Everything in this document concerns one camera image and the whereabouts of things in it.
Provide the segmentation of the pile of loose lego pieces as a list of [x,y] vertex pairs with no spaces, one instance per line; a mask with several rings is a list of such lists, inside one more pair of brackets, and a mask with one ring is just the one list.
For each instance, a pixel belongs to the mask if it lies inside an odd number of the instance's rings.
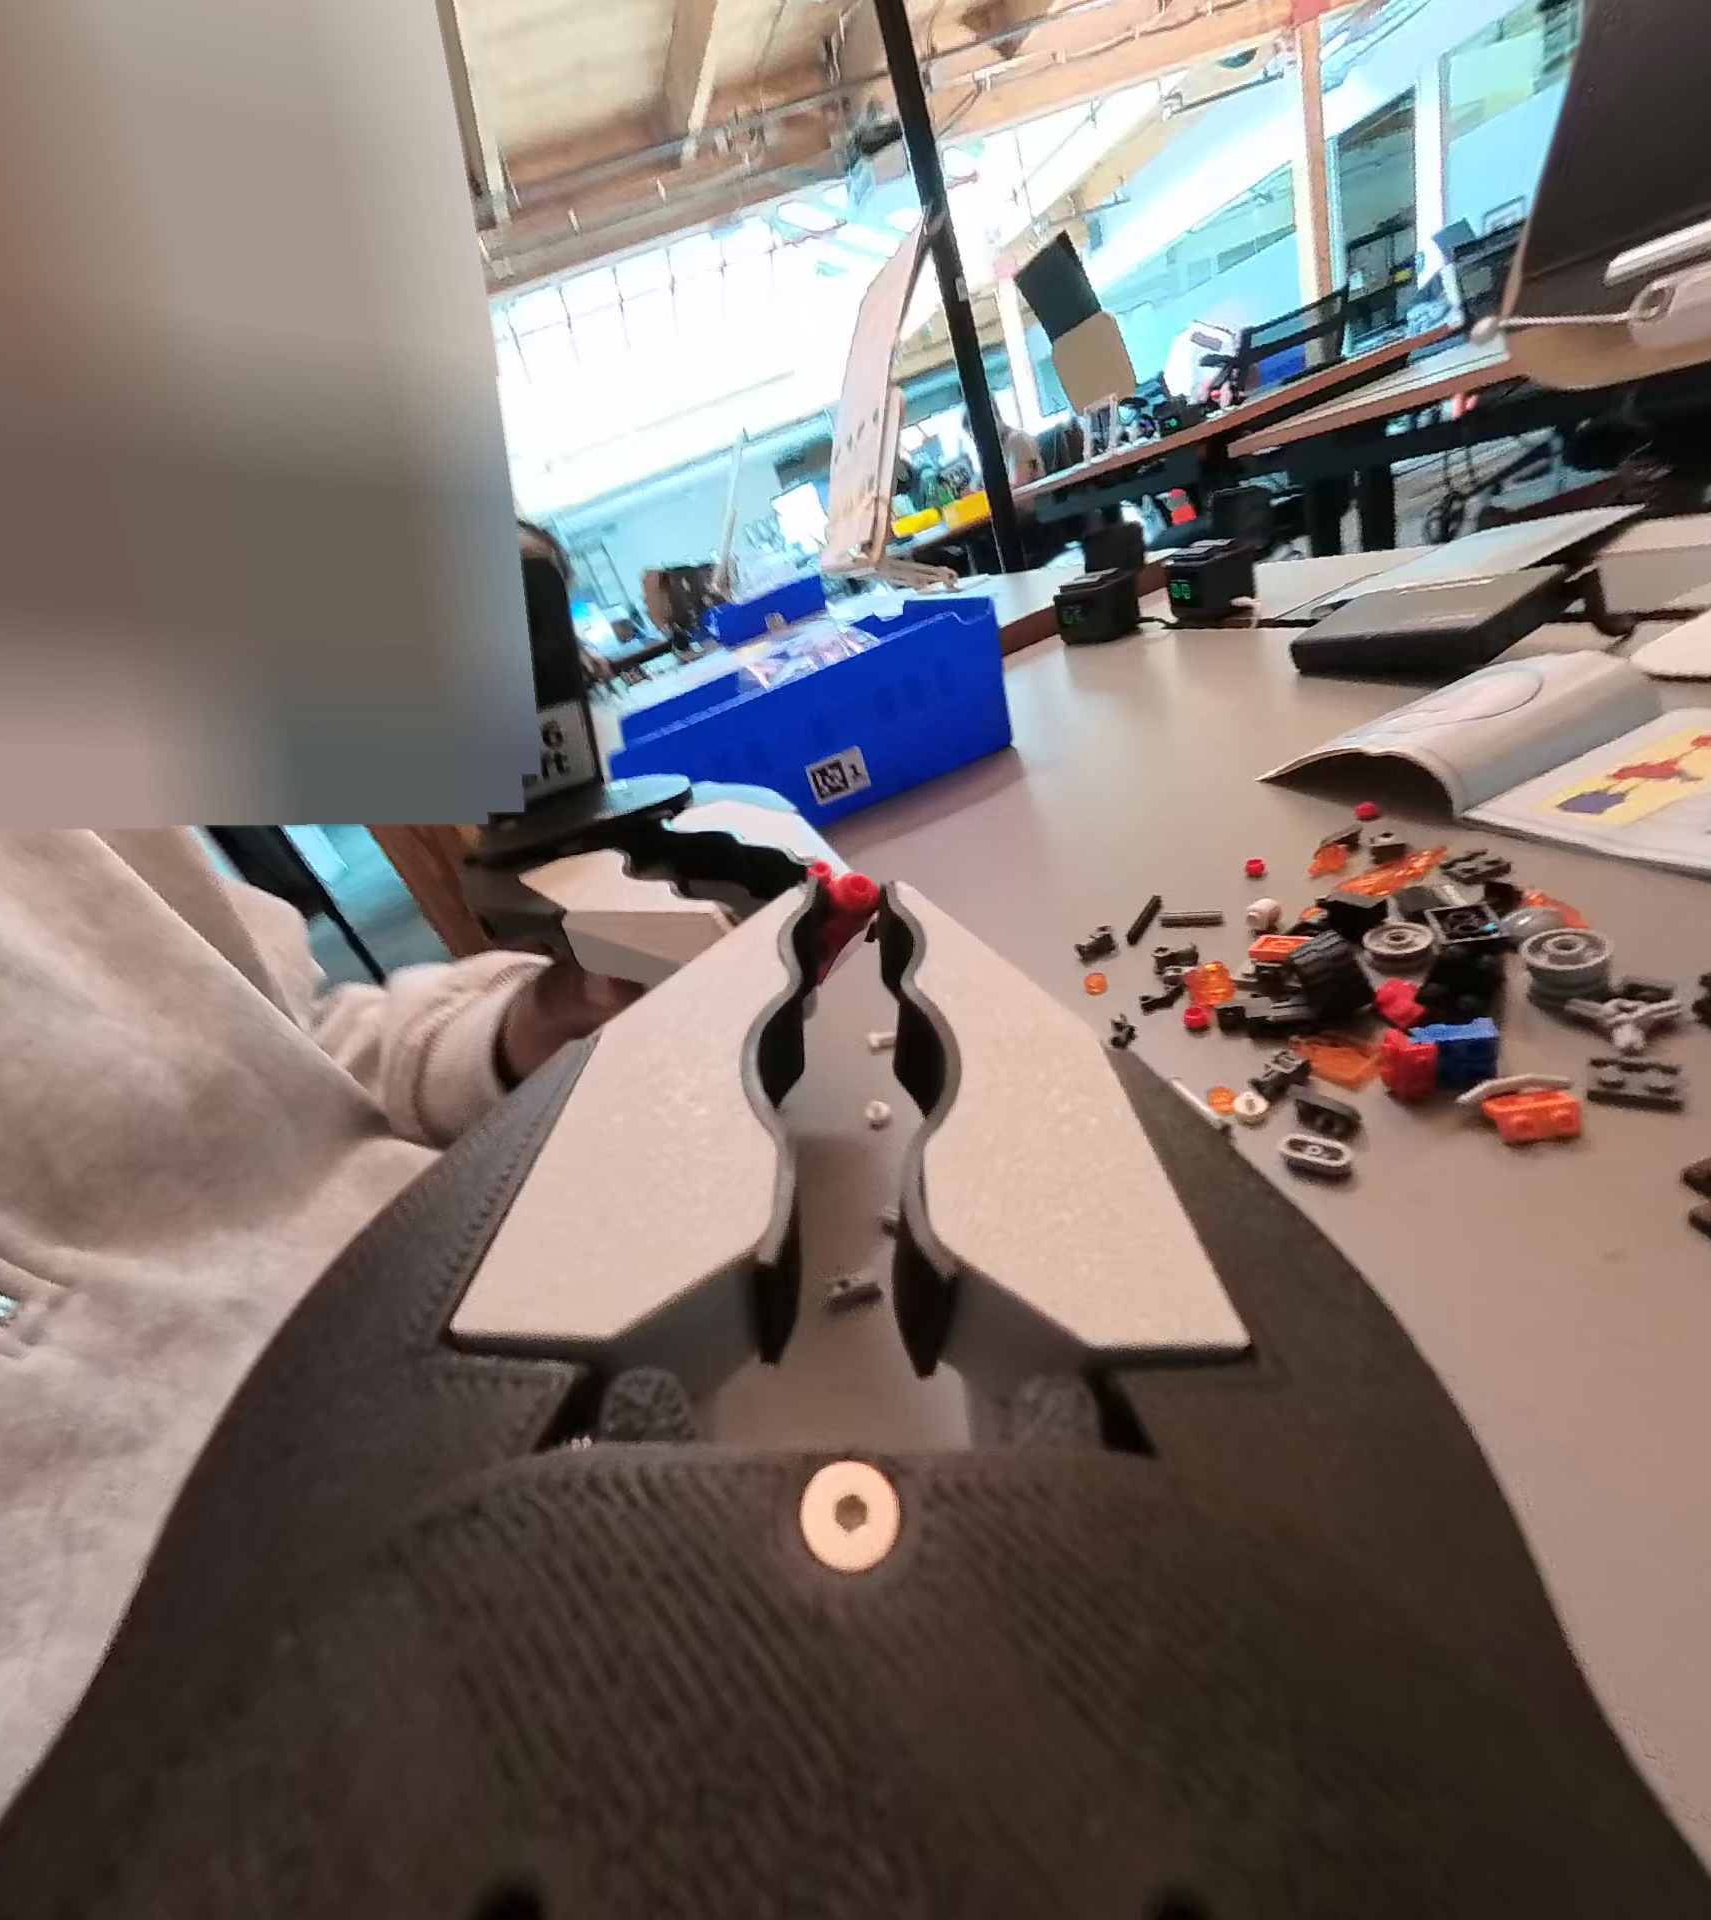
[[1181,822],[1145,878],[1063,831],[945,826],[941,906],[867,819],[853,870],[905,885],[1111,1051],[1227,1290],[1305,1274],[1281,1240],[1301,1185],[1357,1188],[1395,1270],[1546,1290],[1711,1346],[1711,880],[1578,874],[1578,910],[1514,886],[1504,851],[1409,851],[1347,828],[1307,882],[1231,878]]

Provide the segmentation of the white sign board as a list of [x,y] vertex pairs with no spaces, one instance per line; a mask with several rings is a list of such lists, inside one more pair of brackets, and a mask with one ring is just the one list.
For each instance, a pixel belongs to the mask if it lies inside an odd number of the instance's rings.
[[917,219],[857,309],[829,437],[825,578],[877,576],[887,567],[905,408],[893,361],[925,255],[925,220]]

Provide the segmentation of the person's left forearm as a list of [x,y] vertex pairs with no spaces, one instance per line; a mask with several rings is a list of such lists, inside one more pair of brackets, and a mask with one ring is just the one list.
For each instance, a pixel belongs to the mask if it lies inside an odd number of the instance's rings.
[[491,950],[399,969],[387,982],[325,987],[311,1000],[309,1033],[399,1140],[445,1148],[505,1098],[503,1023],[547,969]]

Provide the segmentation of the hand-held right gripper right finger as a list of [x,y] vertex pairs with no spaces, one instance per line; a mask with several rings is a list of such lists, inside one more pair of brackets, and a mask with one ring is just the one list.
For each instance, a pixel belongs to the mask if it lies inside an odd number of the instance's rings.
[[917,1376],[1101,1376],[1239,1361],[1251,1337],[1119,1072],[1029,976],[891,882],[877,964],[901,1159],[893,1314]]

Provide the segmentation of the black battery charger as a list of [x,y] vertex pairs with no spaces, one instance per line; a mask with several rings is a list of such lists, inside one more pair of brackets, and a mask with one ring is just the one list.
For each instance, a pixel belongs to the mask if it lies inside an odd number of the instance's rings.
[[1247,541],[1195,541],[1163,561],[1161,588],[1179,626],[1215,626],[1255,610],[1255,550]]
[[1075,576],[1055,591],[1053,612],[1057,636],[1069,648],[1129,639],[1141,626],[1137,571],[1109,568]]

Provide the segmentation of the small blue plastic bin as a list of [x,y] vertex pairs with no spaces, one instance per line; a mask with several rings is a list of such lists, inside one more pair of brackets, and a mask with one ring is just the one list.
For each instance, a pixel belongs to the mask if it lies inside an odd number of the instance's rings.
[[711,642],[739,651],[773,634],[803,626],[825,612],[825,588],[819,572],[791,576],[747,598],[719,601],[705,609],[701,634]]

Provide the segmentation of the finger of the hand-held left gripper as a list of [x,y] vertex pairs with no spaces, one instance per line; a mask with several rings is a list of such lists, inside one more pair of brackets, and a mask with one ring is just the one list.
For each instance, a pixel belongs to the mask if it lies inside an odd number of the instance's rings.
[[581,973],[609,981],[665,981],[723,942],[735,921],[723,905],[635,876],[623,852],[577,852],[515,876],[537,940]]
[[819,864],[815,824],[779,792],[723,780],[623,780],[637,808],[623,872],[687,900],[769,903]]

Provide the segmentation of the person's left hand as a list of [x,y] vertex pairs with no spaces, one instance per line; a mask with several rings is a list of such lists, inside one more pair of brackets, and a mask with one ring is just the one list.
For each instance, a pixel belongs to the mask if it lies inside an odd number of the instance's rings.
[[553,959],[517,985],[493,1041],[493,1069],[517,1088],[569,1045],[583,1043],[645,995],[635,981],[585,973]]

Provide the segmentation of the lego instruction booklet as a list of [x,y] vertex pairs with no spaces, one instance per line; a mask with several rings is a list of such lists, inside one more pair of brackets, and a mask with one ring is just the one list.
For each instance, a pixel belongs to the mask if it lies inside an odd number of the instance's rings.
[[1461,822],[1711,882],[1711,709],[1664,709],[1602,654],[1544,654],[1423,692],[1267,771],[1399,767]]

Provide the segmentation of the flat black box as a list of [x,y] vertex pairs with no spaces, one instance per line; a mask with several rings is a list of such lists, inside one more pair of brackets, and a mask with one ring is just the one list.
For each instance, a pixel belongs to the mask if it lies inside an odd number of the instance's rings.
[[1443,682],[1490,665],[1568,603],[1558,567],[1361,592],[1289,647],[1301,677]]

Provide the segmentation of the person's grey hoodie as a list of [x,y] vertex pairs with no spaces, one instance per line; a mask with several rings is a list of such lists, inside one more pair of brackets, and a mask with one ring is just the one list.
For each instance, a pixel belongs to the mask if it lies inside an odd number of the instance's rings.
[[315,1045],[323,988],[191,828],[0,828],[0,1818],[245,1372],[441,1151]]

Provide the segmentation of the black vertical pole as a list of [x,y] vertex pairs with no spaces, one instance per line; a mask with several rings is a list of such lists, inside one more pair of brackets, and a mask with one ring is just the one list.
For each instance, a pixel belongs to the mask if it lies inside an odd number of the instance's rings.
[[873,3],[871,13],[883,49],[909,171],[915,180],[935,284],[943,316],[949,324],[963,408],[987,497],[997,571],[1001,575],[1015,575],[1021,572],[1027,562],[1003,456],[1003,431],[993,404],[971,299],[963,279],[959,236],[949,206],[939,140],[933,130],[917,60],[909,7],[905,3]]

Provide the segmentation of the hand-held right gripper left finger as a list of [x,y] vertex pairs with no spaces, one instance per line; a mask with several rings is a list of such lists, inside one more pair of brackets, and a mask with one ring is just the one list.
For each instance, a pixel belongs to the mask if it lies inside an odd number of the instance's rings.
[[601,1028],[453,1311],[453,1344],[627,1370],[775,1365],[799,1311],[783,1105],[819,985],[819,876]]

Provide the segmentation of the red and blue lego minifigure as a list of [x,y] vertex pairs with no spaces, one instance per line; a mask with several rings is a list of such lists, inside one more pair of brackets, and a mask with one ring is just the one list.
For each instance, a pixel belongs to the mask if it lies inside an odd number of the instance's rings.
[[821,898],[821,913],[813,923],[813,985],[821,987],[843,953],[871,936],[881,906],[881,886],[865,874],[835,868],[827,861],[811,862],[809,878]]

